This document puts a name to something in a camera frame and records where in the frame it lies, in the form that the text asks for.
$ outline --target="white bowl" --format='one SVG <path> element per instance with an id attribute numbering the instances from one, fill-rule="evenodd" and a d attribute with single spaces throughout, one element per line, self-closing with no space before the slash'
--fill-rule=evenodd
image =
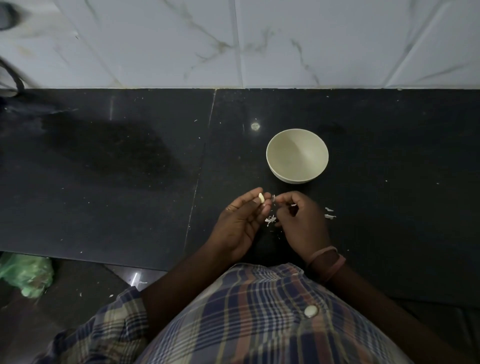
<path id="1" fill-rule="evenodd" d="M 320 137 L 304 129 L 288 129 L 267 145 L 268 166 L 280 180 L 300 184 L 313 180 L 328 164 L 328 149 Z"/>

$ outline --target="green plastic bag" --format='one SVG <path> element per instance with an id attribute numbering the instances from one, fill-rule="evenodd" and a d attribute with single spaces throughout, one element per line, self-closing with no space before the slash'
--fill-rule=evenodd
<path id="1" fill-rule="evenodd" d="M 42 256 L 3 253 L 0 278 L 20 288 L 23 296 L 38 298 L 52 284 L 52 262 Z"/>

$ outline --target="person's left hand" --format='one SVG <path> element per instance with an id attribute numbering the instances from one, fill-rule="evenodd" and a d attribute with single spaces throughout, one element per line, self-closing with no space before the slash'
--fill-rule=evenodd
<path id="1" fill-rule="evenodd" d="M 212 234 L 206 243 L 228 265 L 239 261 L 251 247 L 253 238 L 265 221 L 272 206 L 272 195 L 264 193 L 261 204 L 258 194 L 263 188 L 257 187 L 237 197 L 220 214 Z"/>

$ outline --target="shirt sleeve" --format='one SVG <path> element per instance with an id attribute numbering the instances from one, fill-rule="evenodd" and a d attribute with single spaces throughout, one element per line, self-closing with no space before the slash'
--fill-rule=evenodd
<path id="1" fill-rule="evenodd" d="M 135 287 L 85 324 L 55 336 L 33 364 L 131 364 L 147 345 L 147 314 Z"/>

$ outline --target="shirt button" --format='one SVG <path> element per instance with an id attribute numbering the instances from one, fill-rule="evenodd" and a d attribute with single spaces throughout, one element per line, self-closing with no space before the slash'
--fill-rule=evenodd
<path id="1" fill-rule="evenodd" d="M 308 306 L 305 311 L 303 311 L 305 316 L 307 317 L 314 317 L 318 313 L 318 308 L 317 306 Z"/>

